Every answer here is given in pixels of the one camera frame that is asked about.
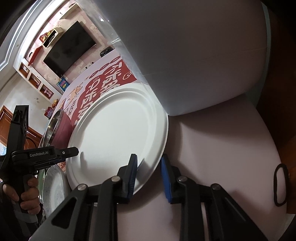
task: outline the pink wall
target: pink wall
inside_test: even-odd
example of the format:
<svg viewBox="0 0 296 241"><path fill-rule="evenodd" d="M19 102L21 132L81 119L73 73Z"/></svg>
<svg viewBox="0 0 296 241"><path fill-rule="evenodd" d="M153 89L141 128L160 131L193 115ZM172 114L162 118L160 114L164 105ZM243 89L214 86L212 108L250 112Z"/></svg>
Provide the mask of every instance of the pink wall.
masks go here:
<svg viewBox="0 0 296 241"><path fill-rule="evenodd" d="M65 73L65 77L69 83L71 83L74 79L76 79L80 74L79 72L83 69L85 65L91 62L96 62L100 57L100 52L105 49L107 45L106 39L97 29L97 27L90 21L85 12L81 10L79 7L76 8L71 14L67 16L66 19L61 19L63 13L65 13L68 7L75 3L73 0L65 1L47 20L47 22L42 26L41 30L35 36L34 41L29 47L25 58L29 60L30 52L34 52L34 50L42 45L42 42L39 40L39 36L52 30L55 27L61 27L63 31L69 29L74 22L79 21L80 24L84 27L84 29L88 32L88 34L93 38L96 42L96 45L89 49L84 55L82 55ZM58 76L43 62L45 56L50 51L51 46L47 49L44 47L38 53L36 59L34 60L32 66L36 69L36 71L45 78L52 86L54 86L57 90L58 87L56 83L58 82Z"/></svg>

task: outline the black tv screen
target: black tv screen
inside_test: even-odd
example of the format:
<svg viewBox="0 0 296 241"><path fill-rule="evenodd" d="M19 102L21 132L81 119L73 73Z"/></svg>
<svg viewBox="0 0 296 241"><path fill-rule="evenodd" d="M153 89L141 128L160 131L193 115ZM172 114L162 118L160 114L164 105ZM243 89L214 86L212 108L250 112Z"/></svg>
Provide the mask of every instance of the black tv screen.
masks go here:
<svg viewBox="0 0 296 241"><path fill-rule="evenodd" d="M96 42L77 21L53 45L43 62L59 77Z"/></svg>

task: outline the bolt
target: bolt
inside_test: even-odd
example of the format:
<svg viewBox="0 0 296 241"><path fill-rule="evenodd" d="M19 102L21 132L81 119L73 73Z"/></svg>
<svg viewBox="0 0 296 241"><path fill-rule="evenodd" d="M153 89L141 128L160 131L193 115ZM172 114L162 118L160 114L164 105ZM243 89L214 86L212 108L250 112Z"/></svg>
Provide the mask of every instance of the bolt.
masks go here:
<svg viewBox="0 0 296 241"><path fill-rule="evenodd" d="M77 189L78 189L79 191L83 191L83 190L85 190L86 188L87 188L87 185L85 185L85 184L79 184L78 187L77 187Z"/></svg>
<svg viewBox="0 0 296 241"><path fill-rule="evenodd" d="M114 182L114 183L119 182L120 177L119 176L113 176L113 177L111 177L111 181Z"/></svg>
<svg viewBox="0 0 296 241"><path fill-rule="evenodd" d="M221 186L219 184L217 184L217 183L214 183L212 185L212 189L217 191L217 190L220 190L221 189Z"/></svg>
<svg viewBox="0 0 296 241"><path fill-rule="evenodd" d="M178 177L178 180L179 180L179 182L185 182L185 181L187 181L187 177L180 176L180 177Z"/></svg>

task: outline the white plate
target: white plate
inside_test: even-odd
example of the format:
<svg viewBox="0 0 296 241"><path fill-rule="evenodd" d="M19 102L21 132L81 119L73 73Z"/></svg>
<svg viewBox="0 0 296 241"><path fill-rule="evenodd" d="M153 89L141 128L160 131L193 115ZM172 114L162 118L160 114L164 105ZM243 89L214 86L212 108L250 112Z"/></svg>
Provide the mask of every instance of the white plate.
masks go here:
<svg viewBox="0 0 296 241"><path fill-rule="evenodd" d="M42 196L43 208L47 218L64 201L70 192L71 188L66 174L58 165L51 166L45 175Z"/></svg>
<svg viewBox="0 0 296 241"><path fill-rule="evenodd" d="M117 87L100 97L77 123L69 147L79 155L66 161L72 189L101 184L138 156L134 193L159 163L168 136L168 116L140 83Z"/></svg>

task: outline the finger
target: finger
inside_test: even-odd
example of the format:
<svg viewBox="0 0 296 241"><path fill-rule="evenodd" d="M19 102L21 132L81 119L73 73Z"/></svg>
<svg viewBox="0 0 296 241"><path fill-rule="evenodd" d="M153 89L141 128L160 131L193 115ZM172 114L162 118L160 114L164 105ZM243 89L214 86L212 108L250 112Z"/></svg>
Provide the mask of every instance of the finger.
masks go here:
<svg viewBox="0 0 296 241"><path fill-rule="evenodd" d="M38 188L30 188L28 191L25 191L22 193L20 196L23 201L29 201L33 200L34 198L37 198L39 195L39 190Z"/></svg>
<svg viewBox="0 0 296 241"><path fill-rule="evenodd" d="M33 215L36 215L40 212L40 205L38 205L38 207L32 209L32 210L28 210L28 214L33 214Z"/></svg>
<svg viewBox="0 0 296 241"><path fill-rule="evenodd" d="M36 177L32 177L28 180L28 185L30 187L37 187L38 186L38 179Z"/></svg>
<svg viewBox="0 0 296 241"><path fill-rule="evenodd" d="M35 198L33 200L30 200L30 201L21 202L20 207L23 210L33 210L34 208L38 207L39 204L40 204L39 198Z"/></svg>
<svg viewBox="0 0 296 241"><path fill-rule="evenodd" d="M18 202L19 201L19 196L17 194L17 192L15 191L15 189L11 186L9 186L8 184L4 184L3 185L3 192L12 200Z"/></svg>

